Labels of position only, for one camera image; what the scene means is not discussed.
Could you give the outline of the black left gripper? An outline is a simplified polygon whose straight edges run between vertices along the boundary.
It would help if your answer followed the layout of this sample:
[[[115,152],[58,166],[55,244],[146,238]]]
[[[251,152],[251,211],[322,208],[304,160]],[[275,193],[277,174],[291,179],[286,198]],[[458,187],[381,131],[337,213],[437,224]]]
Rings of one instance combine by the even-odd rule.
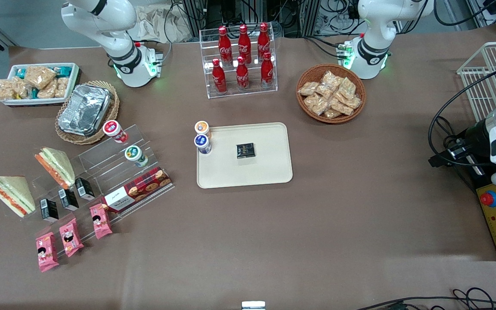
[[[434,155],[428,162],[432,167],[492,167],[490,160],[490,138],[485,121],[461,131],[457,135],[449,121],[440,119],[434,124],[446,133],[443,138],[443,151],[431,147]]]

